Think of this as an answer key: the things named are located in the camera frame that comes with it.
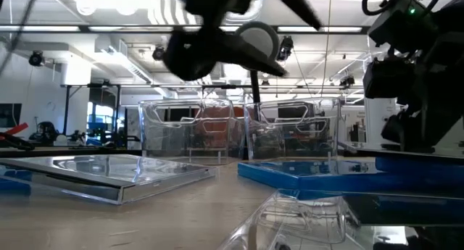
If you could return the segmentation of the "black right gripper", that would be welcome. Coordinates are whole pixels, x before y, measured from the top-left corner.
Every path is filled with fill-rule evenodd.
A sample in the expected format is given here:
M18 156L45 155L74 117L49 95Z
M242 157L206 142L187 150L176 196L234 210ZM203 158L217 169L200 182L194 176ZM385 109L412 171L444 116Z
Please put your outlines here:
M365 97L396 99L406 107L381 129L394 151L433 151L464 117L464 32L440 35L414 62L374 59L363 78Z

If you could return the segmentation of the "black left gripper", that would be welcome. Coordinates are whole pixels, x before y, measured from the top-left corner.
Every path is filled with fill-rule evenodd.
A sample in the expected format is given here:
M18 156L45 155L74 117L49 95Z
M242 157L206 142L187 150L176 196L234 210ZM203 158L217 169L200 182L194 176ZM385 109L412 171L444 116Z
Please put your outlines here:
M245 14L252 0L181 0L184 9L202 18L194 32L171 32L165 66L182 80L197 80L208 75L217 62L241 65L250 70L283 77L286 71L275 60L246 42L241 36L228 35L220 29L229 13Z

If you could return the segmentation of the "clear plastic bin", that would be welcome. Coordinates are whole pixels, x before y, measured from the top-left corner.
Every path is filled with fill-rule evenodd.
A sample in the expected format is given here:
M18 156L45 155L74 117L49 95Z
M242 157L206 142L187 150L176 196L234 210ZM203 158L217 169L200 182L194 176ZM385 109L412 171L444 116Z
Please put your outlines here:
M248 159L330 159L337 155L340 114L336 98L245 104Z
M141 101L145 157L203 165L237 162L244 155L244 121L227 99Z

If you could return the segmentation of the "black background robot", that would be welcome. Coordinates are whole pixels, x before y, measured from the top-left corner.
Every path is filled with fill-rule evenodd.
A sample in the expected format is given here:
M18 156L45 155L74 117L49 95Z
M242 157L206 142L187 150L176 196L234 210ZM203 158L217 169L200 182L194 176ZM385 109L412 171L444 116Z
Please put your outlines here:
M54 124L52 122L45 121L37 124L36 132L31 134L29 139L39 143L53 143L58 135L59 132L55 128Z

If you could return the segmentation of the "white ventilation duct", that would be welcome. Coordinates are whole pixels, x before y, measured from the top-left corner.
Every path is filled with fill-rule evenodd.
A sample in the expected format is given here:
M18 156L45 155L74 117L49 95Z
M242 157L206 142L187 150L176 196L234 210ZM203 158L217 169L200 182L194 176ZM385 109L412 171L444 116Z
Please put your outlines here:
M94 54L96 61L107 67L116 77L122 77L123 72L152 84L152 76L128 53L128 45L121 38L99 36L95 40Z

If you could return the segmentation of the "black background rig frame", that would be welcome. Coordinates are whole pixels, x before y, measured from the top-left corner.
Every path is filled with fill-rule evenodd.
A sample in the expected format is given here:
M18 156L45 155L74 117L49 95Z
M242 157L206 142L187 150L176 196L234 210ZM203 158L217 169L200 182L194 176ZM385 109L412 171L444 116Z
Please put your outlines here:
M68 115L69 115L69 108L70 108L70 97L75 94L77 91L79 91L81 88L98 88L98 89L103 89L106 87L111 87L111 88L116 88L117 89L117 94L115 95L116 97L116 102L115 102L115 112L113 115L113 128L114 131L117 130L117 116L119 115L120 112L120 102L121 102L121 89L122 85L121 84L113 84L110 83L109 81L104 81L103 83L88 83L85 85L61 85L61 87L66 88L66 94L65 94L65 113L64 113L64 120L63 120L63 129L62 133L64 135L67 134L67 122L68 122Z

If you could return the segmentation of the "black table frame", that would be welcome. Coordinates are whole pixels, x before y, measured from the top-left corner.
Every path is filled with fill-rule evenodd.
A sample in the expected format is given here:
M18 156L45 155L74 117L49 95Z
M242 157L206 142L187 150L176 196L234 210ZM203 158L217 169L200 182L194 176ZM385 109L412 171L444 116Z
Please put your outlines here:
M0 159L3 158L23 158L23 157L64 157L64 156L81 156L81 155L101 155L101 154L130 154L141 156L142 150L132 149L108 149L103 147L40 147L32 151L22 151L18 149L0 149Z

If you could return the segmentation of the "dark wall monitor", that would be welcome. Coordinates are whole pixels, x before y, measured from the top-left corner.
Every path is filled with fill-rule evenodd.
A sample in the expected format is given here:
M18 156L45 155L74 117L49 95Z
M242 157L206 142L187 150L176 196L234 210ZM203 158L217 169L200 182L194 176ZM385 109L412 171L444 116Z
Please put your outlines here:
M0 128L13 128L20 123L21 104L0 104Z

